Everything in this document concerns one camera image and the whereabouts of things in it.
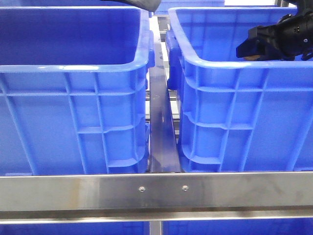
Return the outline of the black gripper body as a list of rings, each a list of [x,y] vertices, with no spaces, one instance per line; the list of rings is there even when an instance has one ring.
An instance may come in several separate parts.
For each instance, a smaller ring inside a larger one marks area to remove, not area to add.
[[[296,56],[307,61],[313,57],[313,2],[290,0],[297,6],[295,15],[285,15],[269,27],[270,60],[293,61]]]
[[[150,12],[155,12],[158,9],[159,5],[161,4],[161,0],[101,0],[101,1],[113,1],[125,3]]]

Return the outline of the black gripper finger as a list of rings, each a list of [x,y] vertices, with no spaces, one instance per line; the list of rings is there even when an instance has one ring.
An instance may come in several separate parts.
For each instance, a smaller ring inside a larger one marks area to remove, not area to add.
[[[247,39],[236,48],[237,58],[260,55],[260,59],[268,59],[268,26],[256,26],[248,30]]]

